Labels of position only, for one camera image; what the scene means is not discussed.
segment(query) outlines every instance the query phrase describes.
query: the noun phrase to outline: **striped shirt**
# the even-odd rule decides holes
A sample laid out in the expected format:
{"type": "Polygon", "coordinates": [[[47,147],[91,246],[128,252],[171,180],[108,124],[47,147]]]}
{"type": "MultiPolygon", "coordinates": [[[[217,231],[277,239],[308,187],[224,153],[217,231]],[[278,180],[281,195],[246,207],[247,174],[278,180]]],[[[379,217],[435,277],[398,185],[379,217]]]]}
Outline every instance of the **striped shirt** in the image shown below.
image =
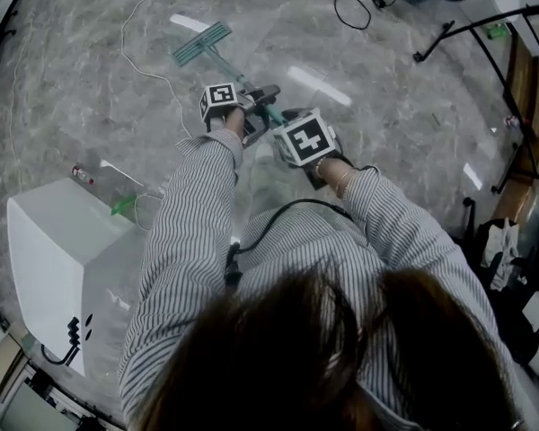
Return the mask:
{"type": "MultiPolygon", "coordinates": [[[[243,149],[238,137],[227,130],[184,140],[179,148],[186,159],[172,177],[149,234],[139,306],[119,367],[128,424],[190,321],[225,288],[235,172],[243,149]]],[[[379,307],[381,303],[378,277],[384,270],[424,269],[481,323],[513,387],[511,358],[499,339],[488,298],[460,249],[435,219],[411,203],[377,168],[356,174],[343,202],[353,223],[341,215],[320,215],[301,207],[281,215],[257,248],[239,256],[243,277],[238,292],[259,293],[292,268],[329,259],[360,321],[366,305],[379,307]]],[[[268,211],[250,221],[243,247],[260,236],[274,213],[268,211]]],[[[391,363],[399,365],[392,328],[377,331],[368,350],[368,362],[358,380],[384,427],[420,429],[407,419],[404,398],[390,374],[391,363]]]]}

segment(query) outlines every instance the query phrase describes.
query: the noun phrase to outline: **green object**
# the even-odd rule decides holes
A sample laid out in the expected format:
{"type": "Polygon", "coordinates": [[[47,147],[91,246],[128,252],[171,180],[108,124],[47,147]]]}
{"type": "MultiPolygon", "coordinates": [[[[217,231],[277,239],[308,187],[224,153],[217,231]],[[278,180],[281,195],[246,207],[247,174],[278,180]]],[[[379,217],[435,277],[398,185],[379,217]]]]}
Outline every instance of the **green object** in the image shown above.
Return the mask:
{"type": "MultiPolygon", "coordinates": [[[[218,43],[221,39],[227,37],[230,33],[232,33],[232,30],[229,27],[221,22],[216,22],[214,25],[208,27],[199,35],[191,39],[184,46],[175,50],[172,55],[176,65],[178,67],[184,67],[192,59],[198,57],[202,53],[205,53],[232,79],[232,81],[239,83],[244,90],[252,91],[256,89],[255,86],[248,81],[244,74],[227,62],[219,54],[217,54],[214,45],[216,45],[216,43],[218,43]]],[[[271,104],[265,105],[264,107],[268,112],[268,115],[278,126],[287,125],[287,120],[283,117],[278,108],[271,104]]]]}
{"type": "Polygon", "coordinates": [[[131,197],[127,197],[127,198],[122,199],[121,201],[116,203],[116,206],[114,206],[114,208],[111,210],[110,215],[114,216],[116,214],[121,214],[124,211],[124,209],[126,209],[126,208],[130,207],[131,205],[133,205],[134,203],[136,203],[136,198],[137,198],[137,196],[133,195],[131,197]]]}
{"type": "Polygon", "coordinates": [[[505,24],[492,24],[484,28],[489,40],[502,39],[509,35],[509,29],[505,24]]]}

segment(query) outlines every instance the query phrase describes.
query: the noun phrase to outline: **hand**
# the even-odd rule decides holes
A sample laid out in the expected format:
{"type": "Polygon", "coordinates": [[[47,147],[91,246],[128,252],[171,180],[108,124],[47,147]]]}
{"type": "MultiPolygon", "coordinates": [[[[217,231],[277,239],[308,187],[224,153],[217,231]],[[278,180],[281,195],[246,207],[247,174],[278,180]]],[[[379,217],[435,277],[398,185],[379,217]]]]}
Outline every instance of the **hand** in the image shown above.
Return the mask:
{"type": "Polygon", "coordinates": [[[343,196],[349,181],[358,173],[358,170],[337,158],[325,158],[317,168],[318,177],[324,179],[335,191],[338,198],[343,196]]]}
{"type": "Polygon", "coordinates": [[[239,107],[233,109],[225,119],[225,129],[233,131],[243,141],[243,124],[245,123],[245,114],[239,107]]]}

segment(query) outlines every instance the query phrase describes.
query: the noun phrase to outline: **white cable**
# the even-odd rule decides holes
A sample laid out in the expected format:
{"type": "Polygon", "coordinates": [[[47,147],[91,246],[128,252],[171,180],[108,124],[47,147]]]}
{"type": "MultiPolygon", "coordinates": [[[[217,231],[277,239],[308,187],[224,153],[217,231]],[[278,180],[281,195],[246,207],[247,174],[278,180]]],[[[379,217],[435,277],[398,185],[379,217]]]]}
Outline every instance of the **white cable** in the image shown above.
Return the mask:
{"type": "Polygon", "coordinates": [[[22,49],[20,50],[20,56],[18,56],[18,62],[16,62],[16,65],[14,66],[13,79],[12,79],[12,94],[11,94],[12,97],[10,99],[10,126],[8,127],[8,134],[10,135],[10,145],[12,146],[14,162],[16,163],[16,170],[18,171],[18,190],[20,193],[22,193],[22,169],[20,168],[20,160],[18,159],[18,154],[16,153],[16,147],[14,146],[14,138],[12,135],[14,90],[16,88],[16,75],[18,74],[18,66],[20,65],[20,62],[22,61],[22,56],[24,55],[26,46],[28,45],[28,42],[30,41],[30,36],[32,35],[33,29],[34,29],[34,17],[32,16],[30,19],[30,30],[28,31],[28,35],[26,35],[26,40],[22,44],[22,49]]]}
{"type": "Polygon", "coordinates": [[[151,199],[157,199],[158,201],[162,201],[161,198],[159,197],[155,197],[153,195],[148,195],[147,193],[143,193],[142,195],[138,195],[136,197],[136,199],[134,200],[134,217],[136,218],[136,224],[137,226],[139,226],[142,230],[144,230],[145,232],[149,232],[151,230],[151,228],[145,228],[144,226],[142,226],[140,224],[140,221],[137,220],[137,201],[140,199],[140,198],[151,198],[151,199]]]}
{"type": "Polygon", "coordinates": [[[188,129],[186,128],[186,125],[183,122],[183,106],[181,105],[181,102],[178,99],[178,96],[176,96],[176,93],[173,91],[172,83],[170,82],[170,80],[168,80],[165,76],[152,74],[150,72],[144,72],[144,71],[140,70],[139,68],[137,68],[134,61],[124,52],[124,29],[126,28],[126,25],[128,24],[128,22],[130,22],[130,20],[134,17],[134,14],[136,13],[137,8],[142,3],[144,3],[145,1],[146,0],[140,0],[137,3],[137,5],[134,7],[134,11],[132,11],[132,14],[122,24],[122,28],[120,30],[120,37],[121,37],[120,52],[121,52],[121,55],[130,63],[130,65],[134,68],[134,70],[136,70],[136,72],[138,72],[139,74],[144,75],[144,76],[149,76],[150,78],[157,78],[158,80],[162,80],[162,81],[165,81],[166,83],[168,83],[168,86],[170,87],[170,92],[172,93],[173,98],[176,100],[176,102],[178,102],[178,105],[180,106],[180,123],[181,123],[181,127],[183,128],[184,131],[186,131],[188,136],[191,137],[190,132],[188,131],[188,129]]]}

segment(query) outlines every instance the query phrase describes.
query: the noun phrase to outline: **person's left arm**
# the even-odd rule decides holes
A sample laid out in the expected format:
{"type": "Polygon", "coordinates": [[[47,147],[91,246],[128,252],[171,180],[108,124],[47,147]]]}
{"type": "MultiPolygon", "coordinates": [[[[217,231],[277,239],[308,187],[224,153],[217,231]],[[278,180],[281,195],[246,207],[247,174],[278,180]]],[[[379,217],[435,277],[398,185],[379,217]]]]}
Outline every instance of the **person's left arm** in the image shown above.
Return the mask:
{"type": "Polygon", "coordinates": [[[172,176],[147,240],[139,306],[120,363],[128,423],[183,332],[224,289],[235,169],[243,151],[241,127],[231,124],[242,118],[238,111],[228,118],[229,129],[179,144],[186,159],[172,176]]]}

